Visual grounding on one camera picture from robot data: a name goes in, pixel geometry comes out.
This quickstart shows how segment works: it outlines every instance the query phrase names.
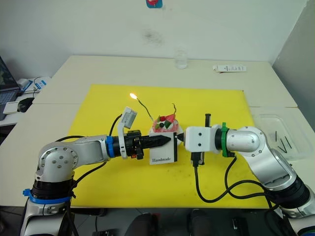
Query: yellow mat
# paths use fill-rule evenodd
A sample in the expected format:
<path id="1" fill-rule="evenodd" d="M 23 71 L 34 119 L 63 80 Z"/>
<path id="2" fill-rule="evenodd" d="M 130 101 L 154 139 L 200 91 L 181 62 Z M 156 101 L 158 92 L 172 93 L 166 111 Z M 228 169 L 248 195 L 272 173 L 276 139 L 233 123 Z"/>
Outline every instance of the yellow mat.
<path id="1" fill-rule="evenodd" d="M 253 120 L 240 90 L 209 90 L 188 88 L 132 87 L 92 85 L 70 128 L 69 135 L 108 134 L 110 127 L 125 106 L 138 112 L 131 128 L 147 135 L 151 120 L 145 109 L 130 98 L 138 95 L 151 115 L 169 115 L 176 104 L 176 119 L 183 129 L 188 126 L 204 126 L 205 113 L 211 113 L 211 124 L 226 122 L 229 128 L 253 125 Z M 199 183 L 207 199 L 219 196 L 224 190 L 224 173 L 232 158 L 221 154 L 205 154 L 205 165 L 200 166 Z M 82 166 L 75 170 L 75 179 L 99 164 Z M 246 161 L 238 160 L 229 173 L 229 185 L 243 179 L 256 178 Z M 226 207 L 267 208 L 263 197 L 237 200 L 226 195 L 220 201 L 207 204 L 201 201 L 195 188 L 194 170 L 190 153 L 183 144 L 178 147 L 178 161 L 171 164 L 149 165 L 149 151 L 143 160 L 122 160 L 116 157 L 103 168 L 83 179 L 74 190 L 76 207 Z M 245 195 L 262 192 L 253 184 L 237 186 L 233 193 Z"/>

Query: blue ring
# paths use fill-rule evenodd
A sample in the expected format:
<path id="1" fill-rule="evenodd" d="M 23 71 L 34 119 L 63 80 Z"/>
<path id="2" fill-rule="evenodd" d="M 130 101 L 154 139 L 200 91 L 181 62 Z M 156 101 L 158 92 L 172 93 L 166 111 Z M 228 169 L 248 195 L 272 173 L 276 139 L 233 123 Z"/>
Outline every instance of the blue ring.
<path id="1" fill-rule="evenodd" d="M 112 136 L 107 136 L 105 142 L 106 142 L 107 147 L 108 147 L 109 157 L 111 157 L 111 158 L 115 157 L 115 155 L 114 155 L 114 147 L 113 147 L 113 142 L 114 142 L 113 137 Z"/>
<path id="2" fill-rule="evenodd" d="M 32 196 L 32 193 L 29 189 L 25 189 L 23 191 L 23 195 L 28 196 L 32 203 L 37 203 L 37 204 L 58 204 L 58 203 L 64 203 L 71 200 L 71 197 L 48 199 L 48 200 L 38 199 Z"/>

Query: laptop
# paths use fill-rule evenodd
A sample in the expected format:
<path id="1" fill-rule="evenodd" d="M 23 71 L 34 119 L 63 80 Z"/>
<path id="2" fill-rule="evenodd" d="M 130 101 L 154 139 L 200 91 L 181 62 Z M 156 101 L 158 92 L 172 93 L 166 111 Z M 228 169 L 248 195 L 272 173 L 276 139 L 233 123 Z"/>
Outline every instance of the laptop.
<path id="1" fill-rule="evenodd" d="M 0 57 L 0 120 L 6 116 L 3 114 L 6 103 L 15 101 L 20 91 L 18 84 Z"/>

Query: computer mouse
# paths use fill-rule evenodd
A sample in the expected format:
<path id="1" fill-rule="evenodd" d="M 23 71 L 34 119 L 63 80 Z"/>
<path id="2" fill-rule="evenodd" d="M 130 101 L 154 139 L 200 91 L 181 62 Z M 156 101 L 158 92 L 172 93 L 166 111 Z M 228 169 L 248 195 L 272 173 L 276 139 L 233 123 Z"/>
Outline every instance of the computer mouse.
<path id="1" fill-rule="evenodd" d="M 21 100 L 18 104 L 18 112 L 26 112 L 28 108 L 31 106 L 34 98 L 28 97 L 23 100 Z"/>

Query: lit candle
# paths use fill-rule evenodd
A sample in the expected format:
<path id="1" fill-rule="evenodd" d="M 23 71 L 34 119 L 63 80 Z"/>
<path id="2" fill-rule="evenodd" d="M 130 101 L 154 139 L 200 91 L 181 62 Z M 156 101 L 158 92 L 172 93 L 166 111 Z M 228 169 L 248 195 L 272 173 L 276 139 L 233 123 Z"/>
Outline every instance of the lit candle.
<path id="1" fill-rule="evenodd" d="M 133 98 L 133 99 L 135 99 L 135 100 L 138 100 L 138 102 L 141 104 L 141 106 L 143 106 L 143 107 L 147 110 L 147 113 L 148 113 L 150 119 L 153 121 L 153 118 L 152 118 L 152 116 L 150 115 L 150 112 L 149 112 L 148 108 L 139 100 L 139 98 L 137 97 L 137 95 L 134 94 L 134 93 L 130 93 L 130 97 Z"/>

